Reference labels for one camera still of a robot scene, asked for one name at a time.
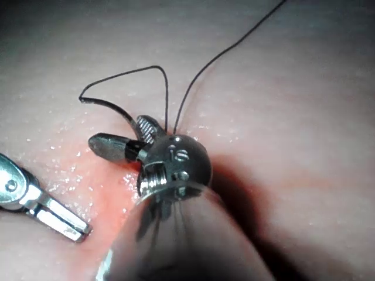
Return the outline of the left arm needle driver jaw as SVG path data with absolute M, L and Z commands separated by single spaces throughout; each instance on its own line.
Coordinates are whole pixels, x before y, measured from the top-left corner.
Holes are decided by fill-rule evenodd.
M 79 230 L 78 227 L 74 226 L 69 222 L 63 221 L 61 218 L 48 211 L 29 210 L 28 216 L 30 216 L 38 222 L 41 222 L 42 224 L 45 224 L 47 227 L 62 234 L 64 237 L 72 240 L 73 242 L 83 242 L 88 236 L 88 232 L 84 232 L 84 230 Z
M 84 232 L 88 232 L 88 235 L 92 230 L 91 226 L 88 223 L 83 221 L 78 215 L 76 215 L 74 212 L 69 210 L 67 207 L 65 207 L 63 204 L 61 204 L 55 198 L 49 195 L 44 195 L 39 200 L 37 207 L 37 211 L 48 211 L 61 218 L 63 221 L 69 222 L 74 226 L 78 227 L 79 230 L 84 230 Z

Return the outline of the left arm needle driver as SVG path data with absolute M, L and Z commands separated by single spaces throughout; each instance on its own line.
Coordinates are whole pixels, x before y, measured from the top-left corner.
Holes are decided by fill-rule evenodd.
M 28 212 L 37 207 L 41 195 L 36 177 L 1 154 L 1 208 Z

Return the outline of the right arm needle driver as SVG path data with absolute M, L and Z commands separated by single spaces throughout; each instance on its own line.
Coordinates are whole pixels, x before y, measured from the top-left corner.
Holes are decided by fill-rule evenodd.
M 206 148 L 187 135 L 166 135 L 139 151 L 137 180 L 140 200 L 160 196 L 167 200 L 189 197 L 212 182 L 212 163 Z

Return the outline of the right arm needle driver jaw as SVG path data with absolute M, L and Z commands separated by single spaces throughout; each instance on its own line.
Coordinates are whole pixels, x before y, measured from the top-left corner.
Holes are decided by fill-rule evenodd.
M 146 143 L 109 133 L 97 133 L 88 139 L 93 153 L 113 163 L 143 161 Z
M 136 119 L 139 131 L 138 140 L 153 145 L 157 140 L 167 135 L 157 120 L 149 115 L 139 115 Z

